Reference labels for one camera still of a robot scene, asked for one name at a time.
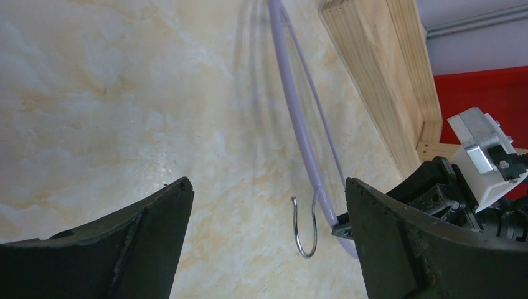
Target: clothes hanger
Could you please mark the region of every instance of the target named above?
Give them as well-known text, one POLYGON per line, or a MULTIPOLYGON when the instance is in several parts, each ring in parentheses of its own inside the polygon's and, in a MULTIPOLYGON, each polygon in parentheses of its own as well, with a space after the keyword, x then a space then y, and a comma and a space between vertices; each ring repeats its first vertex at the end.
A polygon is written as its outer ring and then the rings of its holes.
MULTIPOLYGON (((309 252, 306 252, 303 246, 301 245, 301 240, 297 230, 297 198, 291 198, 291 201, 293 203, 293 233, 295 241, 297 243, 297 249, 303 257, 310 258, 315 253, 317 247, 317 223, 315 219, 316 202, 319 202, 319 205, 323 210, 324 217, 326 218, 328 224, 331 227, 334 227, 337 224, 337 216, 336 212, 332 207, 332 204, 330 203, 330 200, 328 199, 328 194, 321 179, 317 161, 314 157, 312 146, 308 137, 308 131, 306 129, 306 125, 304 124, 303 114, 299 105, 299 97, 295 89, 293 74, 291 72, 290 60, 288 58, 288 50, 286 48, 286 38, 284 34, 285 28, 288 28, 288 30, 290 31, 290 34, 293 38, 293 43, 295 45, 297 53, 299 54, 301 63, 303 64, 304 72, 308 78, 310 89, 314 95, 315 102, 319 110, 319 115, 323 122, 324 130, 326 132, 328 142, 332 149, 332 154, 334 155, 334 160, 336 162, 337 170, 339 171, 339 175, 343 183, 343 188, 345 186, 345 179, 343 176, 339 158, 337 157, 332 136, 328 129, 326 118, 324 117, 323 108, 321 106, 319 96, 315 89, 315 84, 312 80, 306 60, 304 59, 303 51, 301 50, 299 40, 297 39, 297 36, 293 31, 293 26, 291 24, 290 17, 288 16, 288 13, 280 0, 268 0, 268 8, 270 10, 271 31, 273 34, 273 42, 275 44, 275 53, 277 56, 279 73, 281 76, 282 86, 286 97, 286 103, 288 106, 288 111, 290 113, 291 124, 293 125, 293 131, 295 132, 295 138, 297 139, 297 144, 301 151, 301 156, 303 157, 304 165, 306 166, 306 171, 308 172, 308 178, 314 190, 312 198, 312 220, 314 228, 314 239, 312 248, 309 252)), ((351 256, 357 258, 356 248, 349 240, 340 237, 338 237, 337 239, 341 246, 343 246, 343 248, 351 256)))

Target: marble wall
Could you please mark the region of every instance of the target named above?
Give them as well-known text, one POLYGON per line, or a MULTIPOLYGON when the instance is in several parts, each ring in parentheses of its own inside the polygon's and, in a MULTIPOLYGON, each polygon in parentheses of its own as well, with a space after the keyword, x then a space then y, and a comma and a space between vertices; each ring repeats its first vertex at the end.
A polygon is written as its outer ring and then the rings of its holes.
MULTIPOLYGON (((347 176, 400 181, 319 16, 283 0, 347 176)), ((339 175, 293 61, 338 213, 339 175)), ((196 191, 172 298, 366 298, 318 209, 276 66, 266 0, 0 2, 0 241, 48 238, 181 176, 196 191)))

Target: wooden beam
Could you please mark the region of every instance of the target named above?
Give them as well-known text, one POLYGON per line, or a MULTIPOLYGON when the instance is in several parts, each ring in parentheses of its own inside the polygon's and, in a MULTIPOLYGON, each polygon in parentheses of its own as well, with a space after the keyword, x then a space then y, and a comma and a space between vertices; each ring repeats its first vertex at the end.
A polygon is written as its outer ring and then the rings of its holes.
POLYGON ((385 0, 333 0, 321 16, 403 177, 420 163, 422 114, 385 0))
MULTIPOLYGON (((420 162, 431 161, 434 157, 446 157, 451 159, 455 155, 456 151, 460 145, 449 145, 447 143, 429 143, 429 142, 419 142, 416 147, 416 152, 418 157, 420 157, 420 162)), ((517 153, 526 154, 528 149, 516 148, 517 153)))
MULTIPOLYGON (((425 39, 423 38, 422 23, 418 15, 416 1, 386 1, 389 5, 390 15, 400 41, 423 121, 442 121, 442 113, 438 103, 438 95, 436 94, 433 72, 431 71, 431 63, 427 54, 425 39)), ((431 127, 431 129, 433 128, 438 132, 438 140, 436 141, 438 142, 442 130, 441 123, 439 126, 431 127)))
POLYGON ((414 0, 331 0, 321 18, 403 177, 419 140, 440 140, 440 106, 414 0))
POLYGON ((443 121, 424 121, 420 141, 439 142, 443 121))

